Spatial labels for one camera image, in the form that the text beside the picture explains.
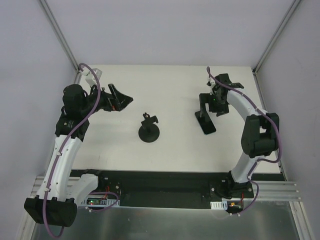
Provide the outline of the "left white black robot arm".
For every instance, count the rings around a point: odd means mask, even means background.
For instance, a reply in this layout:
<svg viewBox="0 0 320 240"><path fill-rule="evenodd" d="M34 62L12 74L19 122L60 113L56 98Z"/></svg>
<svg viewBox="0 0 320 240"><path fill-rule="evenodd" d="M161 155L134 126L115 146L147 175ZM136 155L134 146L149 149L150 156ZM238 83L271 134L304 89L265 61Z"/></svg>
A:
<svg viewBox="0 0 320 240"><path fill-rule="evenodd" d="M105 92L93 84L86 92L81 85L71 84L63 90L63 107L47 172L36 196L24 202L24 209L37 224L70 227L87 196L105 191L105 181L92 173L81 176L72 187L68 187L68 182L90 125L88 115L100 110L120 112L134 100L112 83L108 87L110 92Z"/></svg>

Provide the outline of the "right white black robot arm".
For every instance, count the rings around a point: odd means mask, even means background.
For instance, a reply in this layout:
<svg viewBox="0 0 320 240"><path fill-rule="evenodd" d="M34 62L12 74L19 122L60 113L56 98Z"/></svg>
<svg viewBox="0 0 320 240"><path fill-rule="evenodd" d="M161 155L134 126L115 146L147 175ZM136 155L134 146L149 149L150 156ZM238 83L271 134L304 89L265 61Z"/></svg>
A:
<svg viewBox="0 0 320 240"><path fill-rule="evenodd" d="M265 162L272 152L280 150L280 119L276 113L259 109L245 93L244 86L231 82L227 73L215 77L210 74L206 84L210 91L199 94L200 110L195 112L205 135L216 132L210 113L218 117L226 115L232 106L244 120L240 141L242 154L225 180L214 187L216 195L231 199L248 190L251 176L259 163Z"/></svg>

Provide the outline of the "black phone teal case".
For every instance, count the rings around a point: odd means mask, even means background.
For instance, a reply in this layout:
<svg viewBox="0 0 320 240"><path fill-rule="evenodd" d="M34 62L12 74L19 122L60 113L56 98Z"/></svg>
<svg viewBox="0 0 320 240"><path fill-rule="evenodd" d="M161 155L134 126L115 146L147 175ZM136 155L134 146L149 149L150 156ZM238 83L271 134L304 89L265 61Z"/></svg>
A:
<svg viewBox="0 0 320 240"><path fill-rule="evenodd" d="M212 122L209 114L206 111L205 112L196 111L195 117L204 135L213 134L217 131L214 123Z"/></svg>

